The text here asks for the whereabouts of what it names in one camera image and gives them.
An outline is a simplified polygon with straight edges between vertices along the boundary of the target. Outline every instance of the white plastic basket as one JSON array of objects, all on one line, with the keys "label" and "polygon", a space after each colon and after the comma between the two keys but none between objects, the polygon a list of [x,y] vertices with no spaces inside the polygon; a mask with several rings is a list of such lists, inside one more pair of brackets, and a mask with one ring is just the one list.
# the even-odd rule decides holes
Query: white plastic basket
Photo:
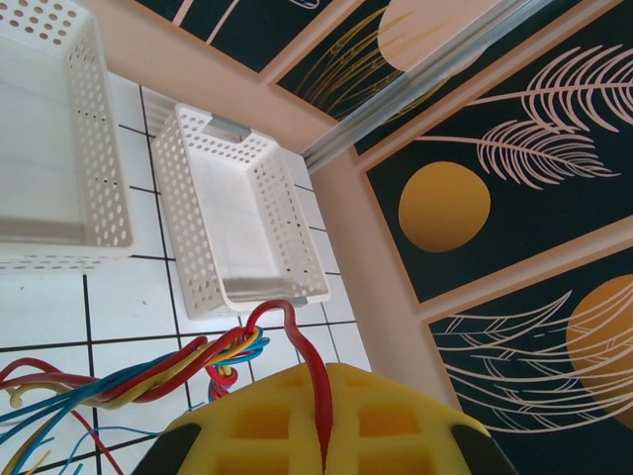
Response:
[{"label": "white plastic basket", "polygon": [[190,319],[327,299],[288,151],[183,104],[151,149]]},{"label": "white plastic basket", "polygon": [[0,0],[0,272],[77,270],[132,253],[94,16]]}]

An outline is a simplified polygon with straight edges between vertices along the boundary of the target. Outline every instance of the white tile floor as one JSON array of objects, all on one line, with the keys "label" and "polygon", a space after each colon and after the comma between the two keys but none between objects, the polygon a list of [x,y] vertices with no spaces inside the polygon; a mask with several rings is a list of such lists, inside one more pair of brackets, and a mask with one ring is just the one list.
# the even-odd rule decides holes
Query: white tile floor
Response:
[{"label": "white tile floor", "polygon": [[[177,350],[197,334],[213,337],[239,325],[238,318],[193,322],[186,316],[148,147],[174,101],[120,76],[110,77],[116,119],[120,123],[121,153],[136,212],[136,255],[106,264],[83,277],[1,276],[0,367],[17,358],[33,356],[62,371],[105,376],[135,362]],[[299,309],[299,324],[324,360],[369,370],[308,172],[300,158],[289,159],[288,165],[331,290],[329,302]],[[240,379],[235,388],[300,362],[283,331],[280,313],[265,315],[260,325],[266,329],[271,343],[250,364],[236,367]],[[113,412],[86,409],[81,412],[99,428],[125,426],[160,431],[192,405],[206,402],[207,382],[206,374],[199,373],[184,387],[151,404]],[[10,411],[5,396],[0,395],[0,414]],[[25,402],[42,397],[42,392],[29,394]],[[0,468],[31,430],[29,427],[21,437],[14,437],[0,447]],[[58,473],[84,433],[78,422],[66,418],[51,434],[54,440],[39,447],[28,466],[33,466],[50,449],[51,455],[38,473]],[[126,473],[134,470],[151,446],[150,437],[123,430],[104,430],[101,437]],[[79,464],[83,465],[82,474],[115,473],[107,459],[95,450],[90,437],[84,439],[65,473],[74,473]]]}]

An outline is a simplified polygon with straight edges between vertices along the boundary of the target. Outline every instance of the black plastic part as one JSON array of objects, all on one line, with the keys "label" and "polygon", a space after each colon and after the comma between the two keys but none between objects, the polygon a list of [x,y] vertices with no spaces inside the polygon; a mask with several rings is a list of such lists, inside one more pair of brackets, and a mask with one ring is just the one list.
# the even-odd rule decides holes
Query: black plastic part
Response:
[{"label": "black plastic part", "polygon": [[200,426],[186,424],[161,435],[140,461],[132,475],[178,475]]},{"label": "black plastic part", "polygon": [[464,425],[453,426],[451,432],[471,475],[517,475],[512,464],[491,437]]}]

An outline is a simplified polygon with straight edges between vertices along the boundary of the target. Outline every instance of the leaf illustration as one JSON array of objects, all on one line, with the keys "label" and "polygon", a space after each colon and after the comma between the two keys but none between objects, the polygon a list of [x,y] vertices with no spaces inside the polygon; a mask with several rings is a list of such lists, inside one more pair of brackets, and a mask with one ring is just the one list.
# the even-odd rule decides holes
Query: leaf illustration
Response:
[{"label": "leaf illustration", "polygon": [[542,190],[538,183],[557,185],[566,177],[613,177],[613,173],[591,152],[593,141],[577,129],[564,133],[553,125],[509,121],[488,131],[482,139],[421,136],[418,141],[473,143],[479,163],[502,179],[509,176],[519,184]]},{"label": "leaf illustration", "polygon": [[596,109],[596,97],[613,115],[633,125],[633,48],[598,46],[582,51],[575,47],[541,69],[525,91],[485,97],[469,105],[520,98],[525,112],[543,128],[572,132],[576,127],[588,132],[589,118],[618,132]]}]

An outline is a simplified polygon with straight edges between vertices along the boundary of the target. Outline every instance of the bundle of wires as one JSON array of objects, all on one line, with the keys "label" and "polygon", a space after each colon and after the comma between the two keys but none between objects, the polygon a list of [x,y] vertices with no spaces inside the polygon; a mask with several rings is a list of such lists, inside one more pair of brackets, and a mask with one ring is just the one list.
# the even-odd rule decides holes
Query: bundle of wires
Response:
[{"label": "bundle of wires", "polygon": [[[277,300],[261,304],[252,312],[245,327],[236,327],[216,341],[209,342],[205,336],[198,336],[180,351],[122,369],[103,379],[62,373],[54,366],[35,358],[22,358],[9,364],[0,371],[0,390],[7,390],[11,396],[11,406],[20,409],[0,416],[0,424],[3,425],[18,420],[13,427],[0,435],[0,446],[30,424],[47,416],[50,418],[16,452],[2,475],[17,475],[33,451],[69,413],[89,430],[99,449],[117,472],[123,474],[96,431],[74,409],[79,405],[116,409],[129,403],[155,401],[184,384],[202,368],[211,377],[210,402],[221,398],[237,379],[237,371],[230,366],[258,356],[269,342],[263,336],[263,330],[255,324],[262,314],[274,309],[284,310],[286,334],[310,368],[315,391],[316,431],[324,467],[333,417],[327,372],[315,348],[299,332],[292,305],[287,301]],[[42,372],[7,379],[15,369],[22,366],[32,366]],[[22,408],[22,395],[34,389],[49,389],[57,394]]]}]

